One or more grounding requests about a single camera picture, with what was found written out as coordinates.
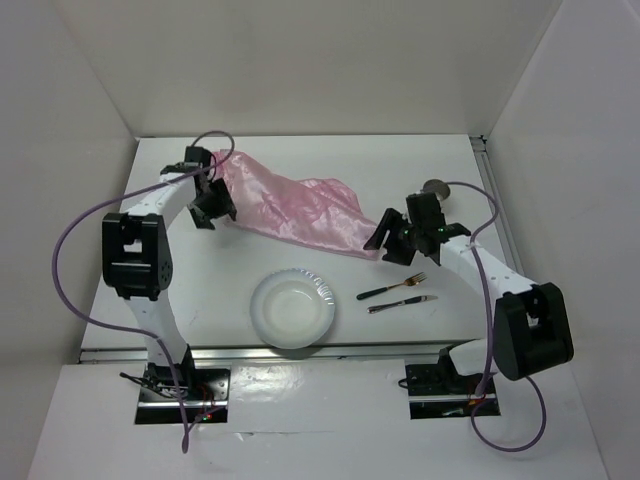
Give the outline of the pink satin rose cloth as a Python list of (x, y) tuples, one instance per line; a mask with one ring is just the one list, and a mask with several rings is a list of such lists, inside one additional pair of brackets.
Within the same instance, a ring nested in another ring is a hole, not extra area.
[(237, 210), (231, 226), (292, 245), (375, 261), (365, 243), (377, 224), (356, 193), (333, 178), (293, 180), (277, 175), (244, 152), (213, 154)]

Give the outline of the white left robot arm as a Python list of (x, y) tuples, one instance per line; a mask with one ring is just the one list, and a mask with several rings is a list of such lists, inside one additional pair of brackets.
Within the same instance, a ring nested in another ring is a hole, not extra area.
[(224, 180), (216, 176), (211, 151), (188, 146), (184, 160), (161, 170), (160, 187), (123, 213), (102, 220), (102, 270), (145, 332), (145, 375), (176, 399), (196, 390), (190, 346), (180, 334), (168, 297), (174, 274), (167, 229), (184, 210), (194, 226), (213, 230), (216, 219), (236, 219)]

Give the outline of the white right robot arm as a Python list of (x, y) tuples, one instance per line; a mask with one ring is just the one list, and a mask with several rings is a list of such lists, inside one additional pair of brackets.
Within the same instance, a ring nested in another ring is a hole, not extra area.
[(555, 284), (537, 284), (518, 274), (482, 247), (460, 223), (448, 223), (434, 193), (406, 198), (407, 213), (388, 208), (366, 250), (383, 249), (382, 259), (409, 266), (421, 253), (456, 274), (485, 301), (486, 339), (481, 349), (484, 392), (492, 368), (511, 381), (565, 364), (574, 345), (564, 296)]

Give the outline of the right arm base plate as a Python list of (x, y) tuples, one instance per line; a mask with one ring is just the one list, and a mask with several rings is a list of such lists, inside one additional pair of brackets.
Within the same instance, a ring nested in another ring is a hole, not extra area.
[(442, 362), (408, 364), (405, 377), (398, 381), (398, 386), (408, 394), (412, 420), (465, 418), (470, 417), (474, 410), (480, 417), (500, 416), (493, 381), (488, 383), (483, 395), (476, 394), (481, 378), (480, 373), (458, 375)]

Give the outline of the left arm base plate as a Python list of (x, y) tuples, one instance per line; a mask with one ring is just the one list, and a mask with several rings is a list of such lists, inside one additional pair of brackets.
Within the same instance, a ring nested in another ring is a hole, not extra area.
[(121, 372), (119, 376), (139, 388), (136, 425), (180, 424), (178, 394), (183, 398), (189, 423), (218, 424), (228, 420), (229, 368), (200, 370), (195, 386), (191, 390), (181, 386), (180, 391), (173, 385), (153, 383), (147, 374), (132, 376)]

